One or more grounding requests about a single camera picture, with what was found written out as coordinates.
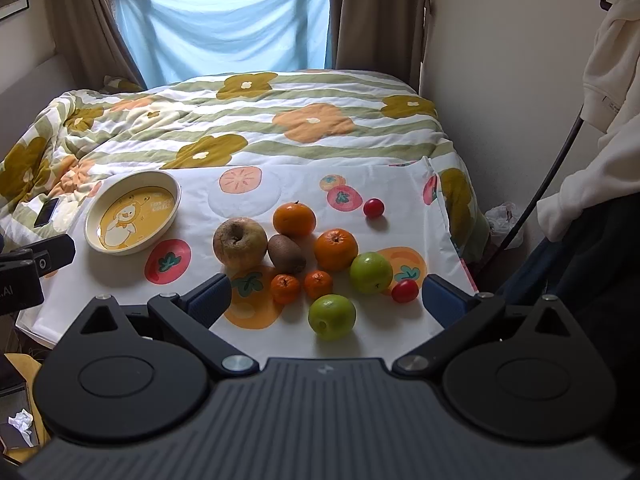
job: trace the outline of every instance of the white hoodie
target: white hoodie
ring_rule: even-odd
[[[582,118],[606,134],[591,164],[538,202],[538,222],[552,242],[584,209],[640,192],[640,0],[618,0],[596,34]]]

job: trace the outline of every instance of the smartphone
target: smartphone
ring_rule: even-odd
[[[59,198],[51,198],[44,203],[38,217],[36,218],[35,223],[33,224],[34,227],[42,227],[43,225],[47,225],[49,223],[59,200]]]

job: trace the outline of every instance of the curtain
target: curtain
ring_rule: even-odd
[[[426,0],[331,0],[337,69],[375,70],[416,91],[425,52]]]
[[[114,2],[150,88],[220,73],[331,67],[329,0]]]
[[[46,0],[56,50],[82,88],[99,90],[104,76],[143,84],[127,50],[109,0]]]

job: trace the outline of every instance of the cherry tomato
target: cherry tomato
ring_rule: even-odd
[[[372,198],[365,202],[362,210],[367,218],[378,218],[379,216],[382,216],[383,212],[385,212],[385,205],[379,198]]]
[[[391,289],[391,297],[396,303],[409,303],[418,297],[419,292],[420,288],[415,280],[405,278]]]

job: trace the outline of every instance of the brown curtain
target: brown curtain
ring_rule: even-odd
[[[418,90],[425,0],[331,0],[337,69],[375,70]]]
[[[109,0],[45,0],[56,50],[82,88],[99,90],[104,76],[144,86],[118,31]]]

